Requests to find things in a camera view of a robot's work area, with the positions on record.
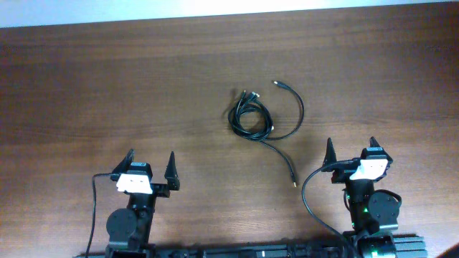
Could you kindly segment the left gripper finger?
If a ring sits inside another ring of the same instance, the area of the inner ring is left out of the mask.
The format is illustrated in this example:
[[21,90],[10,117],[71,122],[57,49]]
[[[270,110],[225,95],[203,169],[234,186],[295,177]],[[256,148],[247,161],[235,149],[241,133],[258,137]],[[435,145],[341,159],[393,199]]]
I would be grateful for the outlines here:
[[166,167],[164,177],[167,181],[167,186],[171,191],[178,191],[180,189],[180,180],[176,170],[175,154],[173,151],[169,156],[169,162]]
[[112,174],[125,173],[133,162],[134,153],[134,149],[130,149],[125,158],[113,169]]

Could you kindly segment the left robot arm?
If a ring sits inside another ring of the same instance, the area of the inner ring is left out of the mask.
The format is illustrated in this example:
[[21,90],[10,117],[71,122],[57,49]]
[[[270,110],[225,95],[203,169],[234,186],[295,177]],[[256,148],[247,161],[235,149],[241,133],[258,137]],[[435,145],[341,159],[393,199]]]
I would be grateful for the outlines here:
[[113,169],[110,179],[117,191],[129,196],[125,208],[115,210],[107,219],[109,242],[106,257],[154,257],[156,251],[149,244],[156,199],[168,198],[180,189],[174,153],[164,174],[166,183],[154,183],[149,163],[135,162],[134,150]]

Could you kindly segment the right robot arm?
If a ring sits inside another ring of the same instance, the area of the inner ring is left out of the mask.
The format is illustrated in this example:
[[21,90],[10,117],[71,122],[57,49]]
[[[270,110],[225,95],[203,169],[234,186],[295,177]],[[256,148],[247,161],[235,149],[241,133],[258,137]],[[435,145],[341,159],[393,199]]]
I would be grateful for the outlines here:
[[332,183],[345,185],[344,199],[353,223],[353,231],[346,236],[361,257],[395,255],[389,241],[391,233],[398,229],[402,198],[391,191],[374,188],[374,184],[387,175],[392,163],[393,159],[374,137],[359,157],[342,161],[336,158],[332,140],[327,140],[324,171],[332,173]]

